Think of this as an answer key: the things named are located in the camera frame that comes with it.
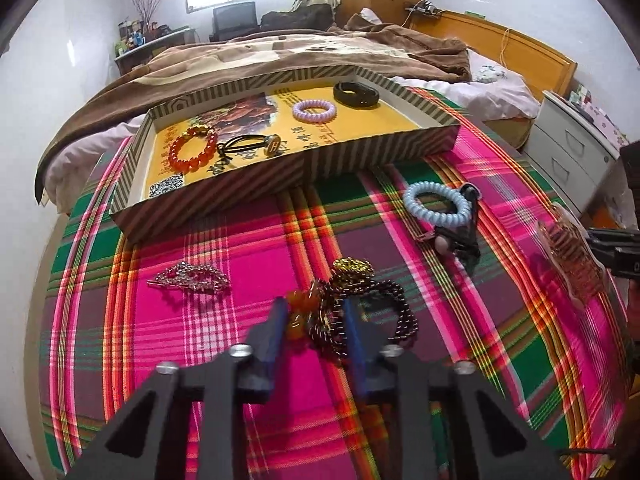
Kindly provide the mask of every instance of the headboard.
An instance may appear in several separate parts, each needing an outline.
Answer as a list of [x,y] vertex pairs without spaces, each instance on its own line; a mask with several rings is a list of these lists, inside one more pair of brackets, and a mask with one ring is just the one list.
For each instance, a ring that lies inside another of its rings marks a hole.
[[414,12],[410,28],[435,38],[460,38],[478,54],[498,62],[505,44],[507,68],[524,77],[540,102],[544,90],[564,96],[578,66],[564,54],[516,30],[450,10],[445,10],[439,18]]

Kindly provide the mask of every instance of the blue spiral hair tie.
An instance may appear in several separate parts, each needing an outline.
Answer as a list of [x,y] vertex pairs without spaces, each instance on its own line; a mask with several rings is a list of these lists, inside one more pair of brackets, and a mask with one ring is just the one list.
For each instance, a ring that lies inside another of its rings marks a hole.
[[[437,194],[452,201],[458,209],[458,212],[438,213],[425,208],[425,206],[416,200],[416,197],[423,193]],[[466,225],[471,220],[471,203],[469,200],[463,197],[459,190],[451,189],[437,182],[416,182],[415,184],[411,184],[404,192],[402,201],[409,213],[433,226],[453,229]]]

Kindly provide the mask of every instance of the drawer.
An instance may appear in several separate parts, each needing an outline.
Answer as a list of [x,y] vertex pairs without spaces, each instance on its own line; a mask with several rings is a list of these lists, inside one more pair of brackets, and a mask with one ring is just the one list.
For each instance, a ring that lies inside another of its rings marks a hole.
[[562,146],[596,183],[602,180],[615,162],[588,130],[548,100],[540,110],[536,126]]
[[558,186],[580,211],[584,211],[596,185],[580,165],[535,124],[524,151],[553,179],[552,187]]

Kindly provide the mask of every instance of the black hair tie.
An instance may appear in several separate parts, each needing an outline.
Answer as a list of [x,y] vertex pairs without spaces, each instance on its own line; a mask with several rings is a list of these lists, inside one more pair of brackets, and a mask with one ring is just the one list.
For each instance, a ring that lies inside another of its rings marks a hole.
[[340,104],[351,108],[371,108],[380,101],[380,94],[377,90],[360,83],[343,82],[334,86],[334,98]]
[[[238,144],[239,142],[243,142],[244,140],[258,140],[258,142],[236,146],[236,144]],[[278,135],[241,135],[238,137],[234,137],[233,139],[229,139],[224,144],[218,144],[216,148],[218,149],[218,153],[220,154],[220,158],[222,159],[229,159],[229,153],[247,152],[249,150],[256,150],[258,148],[264,148],[265,155],[273,156],[278,153],[281,142],[282,141],[280,139],[280,136]]]

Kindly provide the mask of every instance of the spiral hair tie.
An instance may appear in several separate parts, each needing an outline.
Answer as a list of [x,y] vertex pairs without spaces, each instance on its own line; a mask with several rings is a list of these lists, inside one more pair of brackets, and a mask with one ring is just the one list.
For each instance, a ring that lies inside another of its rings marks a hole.
[[[307,112],[305,111],[307,108],[323,108],[324,112]],[[337,113],[338,110],[334,104],[320,99],[300,101],[293,106],[293,116],[303,123],[327,123],[333,119]]]
[[[447,200],[451,200],[456,208],[457,213],[437,213],[431,211],[415,198],[423,193],[434,193],[443,196]],[[402,197],[404,206],[416,218],[424,220],[433,226],[455,228],[466,225],[471,220],[471,203],[462,196],[457,189],[443,186],[436,182],[417,182],[411,184]]]

